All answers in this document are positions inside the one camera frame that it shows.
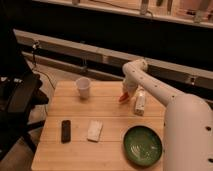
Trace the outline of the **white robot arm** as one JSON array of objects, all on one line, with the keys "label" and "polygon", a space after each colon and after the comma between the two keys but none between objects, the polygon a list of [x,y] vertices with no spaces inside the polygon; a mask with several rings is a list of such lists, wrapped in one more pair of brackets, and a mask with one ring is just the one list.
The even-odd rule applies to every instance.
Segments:
[{"label": "white robot arm", "polygon": [[163,171],[213,171],[213,110],[201,97],[178,90],[146,73],[147,63],[123,65],[123,91],[139,86],[165,106]]}]

